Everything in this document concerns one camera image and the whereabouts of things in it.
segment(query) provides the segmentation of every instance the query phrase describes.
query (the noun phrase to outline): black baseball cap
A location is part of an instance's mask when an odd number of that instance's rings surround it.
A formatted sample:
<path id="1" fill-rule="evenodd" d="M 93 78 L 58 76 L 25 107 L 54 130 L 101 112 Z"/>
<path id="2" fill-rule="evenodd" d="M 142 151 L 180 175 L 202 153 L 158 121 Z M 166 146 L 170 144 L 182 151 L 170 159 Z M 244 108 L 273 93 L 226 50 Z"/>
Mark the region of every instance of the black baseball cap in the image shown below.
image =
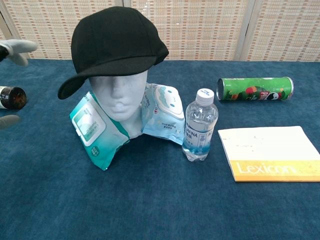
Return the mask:
<path id="1" fill-rule="evenodd" d="M 142 73 L 169 54 L 156 27 L 138 10 L 114 6 L 80 20 L 71 41 L 76 75 L 65 81 L 58 98 L 74 94 L 89 77 Z"/>

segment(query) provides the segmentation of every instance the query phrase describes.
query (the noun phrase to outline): bottle cap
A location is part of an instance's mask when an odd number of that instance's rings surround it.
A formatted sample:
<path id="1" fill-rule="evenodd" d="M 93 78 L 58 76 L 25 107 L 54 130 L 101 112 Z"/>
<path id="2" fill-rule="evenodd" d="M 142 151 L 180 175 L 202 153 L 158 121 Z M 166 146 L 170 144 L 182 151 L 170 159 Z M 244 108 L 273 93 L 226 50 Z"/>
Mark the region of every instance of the bottle cap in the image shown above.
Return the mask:
<path id="1" fill-rule="evenodd" d="M 215 93 L 208 88 L 201 88 L 196 93 L 195 101 L 203 106 L 209 106 L 214 103 Z"/>

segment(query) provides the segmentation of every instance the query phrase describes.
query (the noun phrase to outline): blue carpet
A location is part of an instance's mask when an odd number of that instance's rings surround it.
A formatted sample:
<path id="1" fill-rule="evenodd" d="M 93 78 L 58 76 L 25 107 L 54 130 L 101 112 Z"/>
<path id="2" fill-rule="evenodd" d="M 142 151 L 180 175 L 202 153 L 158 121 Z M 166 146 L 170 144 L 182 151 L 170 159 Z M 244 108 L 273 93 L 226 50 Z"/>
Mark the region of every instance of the blue carpet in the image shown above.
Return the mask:
<path id="1" fill-rule="evenodd" d="M 148 82 L 178 89 L 184 109 L 218 78 L 293 79 L 286 101 L 219 102 L 211 151 L 189 162 L 171 141 L 142 135 L 94 166 L 68 117 L 88 81 L 59 100 L 75 73 L 71 61 L 0 64 L 1 86 L 18 86 L 28 103 L 22 121 L 0 131 L 0 239 L 315 240 L 320 236 L 320 183 L 234 182 L 217 130 L 302 126 L 320 150 L 320 63 L 165 61 Z"/>

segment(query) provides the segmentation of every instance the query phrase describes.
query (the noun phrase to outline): yellow book cover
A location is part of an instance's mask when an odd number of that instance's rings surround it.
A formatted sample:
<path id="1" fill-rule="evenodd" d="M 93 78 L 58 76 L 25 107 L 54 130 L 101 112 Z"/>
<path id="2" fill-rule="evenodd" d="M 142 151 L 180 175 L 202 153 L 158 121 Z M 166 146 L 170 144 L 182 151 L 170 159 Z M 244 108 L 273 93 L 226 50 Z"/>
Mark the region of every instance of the yellow book cover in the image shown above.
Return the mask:
<path id="1" fill-rule="evenodd" d="M 320 182 L 320 154 L 300 126 L 233 128 L 218 134 L 236 182 Z"/>

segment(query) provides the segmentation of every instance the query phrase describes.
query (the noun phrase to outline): light blue wet wipes pack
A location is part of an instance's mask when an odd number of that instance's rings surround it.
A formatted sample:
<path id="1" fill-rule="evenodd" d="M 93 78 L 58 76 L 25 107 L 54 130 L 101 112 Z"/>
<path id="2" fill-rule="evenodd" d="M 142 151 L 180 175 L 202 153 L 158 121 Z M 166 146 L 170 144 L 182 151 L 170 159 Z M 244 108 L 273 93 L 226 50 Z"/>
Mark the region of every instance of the light blue wet wipes pack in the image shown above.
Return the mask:
<path id="1" fill-rule="evenodd" d="M 127 131 L 107 116 L 91 92 L 81 99 L 69 117 L 91 161 L 107 170 L 119 148 L 129 142 Z"/>
<path id="2" fill-rule="evenodd" d="M 185 116 L 178 90 L 147 83 L 141 101 L 142 132 L 182 145 Z"/>

